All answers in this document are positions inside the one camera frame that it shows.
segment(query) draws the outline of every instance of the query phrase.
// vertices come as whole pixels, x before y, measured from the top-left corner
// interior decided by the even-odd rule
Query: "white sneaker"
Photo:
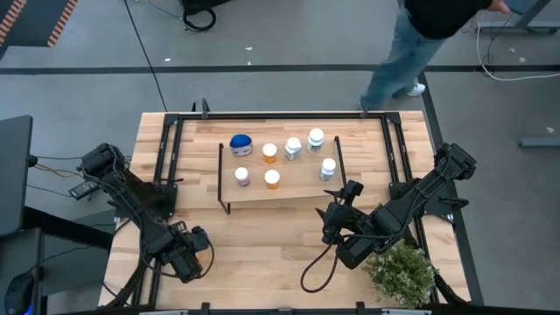
[[[408,96],[420,96],[426,90],[426,86],[421,83],[417,83],[414,85],[412,91],[408,92]]]

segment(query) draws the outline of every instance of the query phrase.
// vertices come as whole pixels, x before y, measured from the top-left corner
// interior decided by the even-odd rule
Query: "jeans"
[[[445,42],[429,39],[412,26],[409,13],[402,9],[396,19],[391,53],[375,70],[366,93],[360,98],[363,110],[380,109],[389,98],[399,98],[412,91],[414,79]]]

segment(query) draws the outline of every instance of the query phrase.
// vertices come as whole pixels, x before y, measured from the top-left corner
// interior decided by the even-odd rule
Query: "wooden tabletop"
[[[421,178],[433,167],[424,116],[420,111],[408,111],[401,112],[401,118],[411,168],[414,176]],[[163,113],[142,116],[131,164],[131,170],[142,180],[153,179],[163,119]],[[187,121],[176,175],[184,181],[178,182],[177,211],[171,222],[185,221],[189,228],[202,226],[215,246],[216,260],[201,280],[182,284],[161,277],[158,309],[199,309],[203,302],[211,303],[214,309],[354,308],[356,301],[365,302],[366,307],[397,306],[387,298],[378,300],[379,292],[361,268],[349,270],[342,264],[325,290],[316,294],[301,290],[302,271],[325,248],[321,242],[322,221],[314,207],[325,208],[332,198],[240,202],[232,205],[231,215],[226,215],[217,201],[218,143],[227,144],[240,130],[257,142],[281,143],[286,137],[305,138],[317,126],[323,129],[325,138],[340,137],[347,178],[365,186],[354,206],[368,213],[389,201],[389,164],[377,120]],[[393,128],[391,137],[395,146]],[[170,155],[166,155],[166,165]],[[396,157],[400,179],[404,179],[399,155]],[[425,216],[423,224],[434,265],[458,295],[469,299],[452,226],[434,216]],[[114,291],[122,288],[137,265],[138,236],[138,229],[131,224],[115,236],[105,276],[105,283]],[[199,254],[204,266],[209,258],[208,251]],[[308,287],[318,287],[325,281],[333,259],[331,251],[309,272],[305,280]],[[171,266],[164,271],[172,273]],[[147,271],[146,276],[147,284],[151,273]],[[147,285],[144,288],[142,300],[146,301]],[[100,305],[111,298],[103,290]]]

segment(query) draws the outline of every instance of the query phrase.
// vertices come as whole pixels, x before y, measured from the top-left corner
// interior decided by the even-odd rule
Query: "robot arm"
[[[186,284],[200,277],[202,266],[196,253],[211,246],[201,227],[188,231],[181,221],[172,225],[166,219],[173,213],[177,187],[173,183],[155,185],[143,182],[126,167],[123,154],[115,146],[101,144],[81,159],[84,179],[98,183],[140,229],[141,255],[149,263],[155,257],[170,263],[176,277]]]
[[[469,179],[475,171],[476,160],[458,145],[445,143],[434,157],[434,169],[424,178],[409,182],[386,205],[379,205],[370,214],[352,206],[355,196],[359,196],[363,185],[349,181],[339,192],[327,193],[335,196],[323,212],[317,209],[324,222],[325,244],[338,244],[338,258],[349,268],[356,268],[371,253],[382,254],[403,238],[406,227],[415,214],[424,209],[426,202],[448,181]],[[343,204],[336,197],[344,200]],[[353,234],[341,235],[346,228]]]

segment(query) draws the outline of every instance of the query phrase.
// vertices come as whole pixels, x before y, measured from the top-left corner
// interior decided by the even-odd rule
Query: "gray floor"
[[[179,12],[177,1],[153,0]],[[397,13],[395,1],[234,0],[217,9],[207,33],[185,32],[175,17],[146,0],[129,1],[154,66],[377,64],[386,57]],[[493,18],[485,14],[485,20]],[[539,20],[560,20],[560,2]],[[476,65],[476,34],[451,38],[432,65]],[[480,40],[481,49],[488,37]],[[500,36],[495,64],[560,64],[560,35]],[[10,47],[0,67],[145,67],[122,0],[80,0],[54,48]],[[532,73],[497,73],[503,77]],[[176,73],[157,77],[169,110],[189,110],[205,97],[212,110],[354,109],[370,73]],[[479,160],[475,177],[458,192],[488,305],[559,309],[560,233],[555,193],[558,150],[521,150],[523,135],[560,136],[560,78],[502,83],[479,73],[428,73],[444,139]],[[133,150],[142,112],[161,111],[150,74],[0,76],[0,119],[34,117],[31,151],[70,157],[102,142]],[[392,101],[389,109],[423,109],[421,98]],[[109,125],[119,125],[110,129]],[[49,161],[71,169],[76,161]],[[78,181],[37,170],[29,183],[64,192]],[[105,198],[75,202],[28,190],[27,204],[76,219],[107,210]],[[92,309],[100,286],[60,293],[49,312]]]

